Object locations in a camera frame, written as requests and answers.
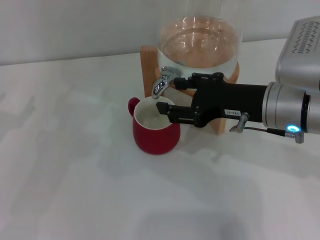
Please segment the white wall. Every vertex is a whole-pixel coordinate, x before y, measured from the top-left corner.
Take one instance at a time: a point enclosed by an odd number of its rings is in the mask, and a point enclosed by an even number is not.
[[[156,1],[0,0],[0,65],[138,52],[156,43]],[[251,0],[244,41],[286,37],[314,15],[320,0]]]

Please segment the red mug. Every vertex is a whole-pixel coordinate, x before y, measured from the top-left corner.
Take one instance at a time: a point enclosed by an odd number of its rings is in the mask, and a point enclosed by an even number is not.
[[[157,100],[151,96],[143,100],[133,97],[128,109],[133,116],[133,137],[135,143],[149,154],[165,154],[171,151],[180,138],[180,124],[171,123],[166,115],[158,112],[156,103],[174,103],[160,96]]]

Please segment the wooden stand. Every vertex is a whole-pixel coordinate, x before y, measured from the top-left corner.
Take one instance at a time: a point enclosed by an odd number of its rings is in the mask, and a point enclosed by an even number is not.
[[[160,77],[160,70],[158,66],[158,49],[154,46],[142,46],[140,49],[140,60],[143,77],[144,97],[150,97],[152,88],[156,80]],[[235,84],[239,76],[239,63],[237,63],[235,71],[230,79],[225,79],[226,82]],[[195,92],[192,90],[179,90],[180,92],[193,97]],[[209,124],[213,131],[217,134],[223,134],[226,127],[226,119],[218,118],[212,120]]]

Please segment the blue indicator light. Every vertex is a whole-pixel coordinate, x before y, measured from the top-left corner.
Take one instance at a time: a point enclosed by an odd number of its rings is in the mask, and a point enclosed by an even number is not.
[[[289,125],[286,129],[288,129],[291,132],[299,132],[300,131],[300,129],[295,125]]]

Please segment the glass jar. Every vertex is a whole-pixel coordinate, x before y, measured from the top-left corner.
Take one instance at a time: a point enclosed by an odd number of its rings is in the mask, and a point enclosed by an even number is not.
[[[159,1],[158,64],[192,73],[224,73],[237,66],[246,0]]]

